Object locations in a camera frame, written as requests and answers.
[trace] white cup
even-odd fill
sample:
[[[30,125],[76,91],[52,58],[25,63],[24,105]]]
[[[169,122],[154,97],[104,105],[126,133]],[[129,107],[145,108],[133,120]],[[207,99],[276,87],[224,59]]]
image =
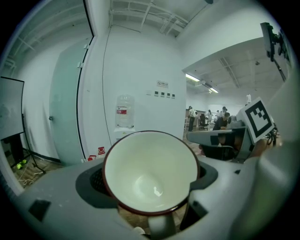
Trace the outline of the white cup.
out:
[[[189,185],[199,176],[195,153],[182,140],[163,132],[127,135],[104,159],[105,187],[120,206],[139,215],[160,216],[159,220],[148,219],[151,237],[159,235],[156,239],[166,234],[164,230],[170,232],[169,220],[161,220],[161,215],[171,216],[185,204]]]

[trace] fluorescent light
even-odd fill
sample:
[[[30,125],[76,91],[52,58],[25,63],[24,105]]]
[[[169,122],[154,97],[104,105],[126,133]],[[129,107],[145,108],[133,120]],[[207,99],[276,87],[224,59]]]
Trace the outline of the fluorescent light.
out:
[[[189,75],[189,74],[186,74],[186,77],[189,78],[189,79],[192,79],[192,80],[194,80],[194,81],[196,81],[196,82],[200,81],[199,79],[197,79],[197,78],[195,78],[195,77],[192,77],[192,76]]]
[[[210,88],[210,90],[214,91],[215,93],[219,93],[217,90]]]

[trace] wall sign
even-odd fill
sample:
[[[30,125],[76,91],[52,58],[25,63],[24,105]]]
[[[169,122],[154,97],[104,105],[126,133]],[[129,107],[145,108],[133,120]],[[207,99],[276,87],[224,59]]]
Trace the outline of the wall sign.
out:
[[[167,82],[163,82],[163,81],[158,81],[157,82],[157,86],[158,87],[163,87],[163,88],[168,88],[169,84]]]

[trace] cup rim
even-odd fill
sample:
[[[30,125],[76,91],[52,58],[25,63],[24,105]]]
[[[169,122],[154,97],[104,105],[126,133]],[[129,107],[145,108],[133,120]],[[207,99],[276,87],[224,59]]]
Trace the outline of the cup rim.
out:
[[[182,207],[187,199],[188,199],[188,196],[183,199],[180,203],[176,204],[175,206],[171,207],[171,208],[168,208],[166,210],[163,210],[163,211],[157,211],[157,212],[145,212],[145,211],[140,211],[140,210],[136,210],[134,208],[131,208],[129,206],[127,206],[126,204],[124,204],[123,202],[121,202],[112,192],[112,190],[109,188],[108,186],[108,183],[106,181],[106,176],[105,176],[105,166],[106,166],[106,161],[107,161],[107,158],[111,152],[111,150],[121,141],[123,140],[124,138],[128,137],[128,136],[131,136],[133,134],[138,134],[138,133],[144,133],[144,132],[156,132],[156,133],[163,133],[163,134],[167,134],[167,135],[170,135],[176,139],[178,139],[179,141],[181,141],[183,144],[185,144],[187,146],[187,148],[192,152],[194,158],[195,158],[195,161],[196,161],[196,165],[197,165],[197,177],[195,180],[199,179],[200,178],[200,164],[199,164],[199,161],[198,161],[198,158],[196,156],[196,154],[193,152],[193,150],[184,142],[182,141],[181,139],[173,136],[172,134],[169,134],[169,133],[165,133],[165,132],[162,132],[162,131],[155,131],[155,130],[145,130],[145,131],[139,131],[139,132],[134,132],[134,133],[131,133],[131,134],[128,134],[126,135],[125,137],[119,139],[117,142],[115,142],[115,144],[109,149],[109,151],[107,152],[105,158],[104,158],[104,161],[103,161],[103,167],[102,167],[102,176],[103,176],[103,182],[104,182],[104,186],[106,188],[106,190],[108,191],[109,195],[114,198],[117,202],[118,202],[118,205],[120,205],[122,208],[126,209],[127,211],[130,211],[132,213],[135,213],[135,214],[138,214],[138,215],[143,215],[143,216],[159,216],[159,215],[164,215],[164,214],[168,214],[168,213],[171,213],[173,211],[175,211],[176,209]]]

